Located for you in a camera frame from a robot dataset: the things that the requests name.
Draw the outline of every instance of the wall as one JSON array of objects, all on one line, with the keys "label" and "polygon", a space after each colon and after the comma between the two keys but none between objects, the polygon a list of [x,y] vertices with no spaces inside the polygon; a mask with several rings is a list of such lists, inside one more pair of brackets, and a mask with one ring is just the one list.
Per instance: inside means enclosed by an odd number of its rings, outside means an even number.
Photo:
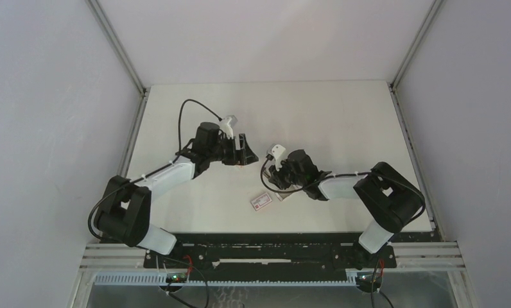
[{"label": "wall", "polygon": [[101,2],[149,87],[391,81],[432,0]]},{"label": "wall", "polygon": [[84,1],[0,1],[0,307],[64,307],[138,93]]},{"label": "wall", "polygon": [[511,1],[448,1],[399,89],[481,307],[511,307]]}]

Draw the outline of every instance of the gray floor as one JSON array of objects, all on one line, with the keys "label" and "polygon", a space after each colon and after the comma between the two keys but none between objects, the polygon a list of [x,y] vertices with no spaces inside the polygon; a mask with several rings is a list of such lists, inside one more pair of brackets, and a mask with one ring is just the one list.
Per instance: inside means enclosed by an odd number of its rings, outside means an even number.
[{"label": "gray floor", "polygon": [[[446,273],[387,273],[382,291],[395,307],[455,307]],[[204,307],[205,288],[185,287],[175,293],[197,307]],[[389,304],[376,295],[376,307]],[[167,297],[157,286],[94,286],[88,307],[185,307]],[[211,287],[209,307],[360,307],[371,308],[369,294],[355,287]]]}]

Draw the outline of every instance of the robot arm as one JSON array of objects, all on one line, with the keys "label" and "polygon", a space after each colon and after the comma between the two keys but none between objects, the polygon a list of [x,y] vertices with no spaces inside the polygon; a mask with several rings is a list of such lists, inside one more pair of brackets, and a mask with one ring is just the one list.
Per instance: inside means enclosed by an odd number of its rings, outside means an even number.
[{"label": "robot arm", "polygon": [[285,148],[279,144],[268,151],[267,160],[272,159],[275,164],[268,168],[269,182],[279,189],[301,186],[310,198],[321,201],[359,196],[374,220],[354,243],[352,258],[358,269],[366,267],[394,234],[424,212],[422,193],[386,162],[379,162],[370,172],[331,175],[319,171],[304,150],[285,158]]},{"label": "robot arm", "polygon": [[230,166],[245,166],[259,159],[248,146],[246,136],[239,134],[240,148],[232,127],[236,123],[233,115],[225,117],[220,125],[201,123],[194,139],[167,167],[151,176],[144,176],[137,183],[122,176],[115,176],[108,182],[98,207],[93,224],[102,232],[127,246],[151,249],[163,255],[172,251],[176,237],[150,224],[152,201],[167,193],[173,187],[195,179],[206,171],[211,162],[222,162]]}]

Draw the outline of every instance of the small box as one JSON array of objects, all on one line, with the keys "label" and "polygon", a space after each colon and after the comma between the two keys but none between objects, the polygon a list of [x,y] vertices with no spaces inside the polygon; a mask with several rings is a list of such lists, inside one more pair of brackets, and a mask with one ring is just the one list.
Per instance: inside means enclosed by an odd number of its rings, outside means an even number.
[{"label": "small box", "polygon": [[252,200],[252,206],[254,207],[255,211],[261,210],[265,205],[272,202],[271,196],[266,192],[256,199]]}]

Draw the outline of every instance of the white table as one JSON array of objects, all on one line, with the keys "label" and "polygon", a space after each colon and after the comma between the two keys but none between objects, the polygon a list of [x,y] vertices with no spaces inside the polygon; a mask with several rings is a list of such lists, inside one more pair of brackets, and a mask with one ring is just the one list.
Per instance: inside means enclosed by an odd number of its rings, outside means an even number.
[{"label": "white table", "polygon": [[[255,211],[250,200],[267,191],[259,170],[266,150],[280,143],[305,149],[319,169],[368,171],[388,162],[417,180],[384,81],[314,81],[154,85],[144,111],[128,176],[135,178],[172,159],[178,150],[180,104],[197,99],[219,115],[234,114],[235,133],[245,133],[259,162],[245,167],[212,163],[195,180],[152,204],[151,223],[170,232],[361,232],[372,220],[359,199],[314,201],[298,192]],[[182,142],[215,117],[188,103]],[[422,215],[404,231],[430,231]]]}]

